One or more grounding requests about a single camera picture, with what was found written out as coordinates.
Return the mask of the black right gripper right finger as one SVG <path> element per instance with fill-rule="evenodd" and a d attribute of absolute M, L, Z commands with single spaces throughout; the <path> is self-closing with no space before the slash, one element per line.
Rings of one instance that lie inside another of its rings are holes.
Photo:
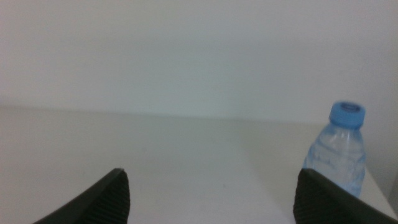
<path fill-rule="evenodd" d="M 313 169 L 299 172 L 293 214 L 298 224 L 397 224 Z"/>

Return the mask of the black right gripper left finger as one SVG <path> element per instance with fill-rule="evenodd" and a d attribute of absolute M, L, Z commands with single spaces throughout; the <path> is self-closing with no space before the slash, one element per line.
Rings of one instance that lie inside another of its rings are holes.
<path fill-rule="evenodd" d="M 117 168 L 35 224 L 126 224 L 129 211 L 129 180 L 124 169 Z"/>

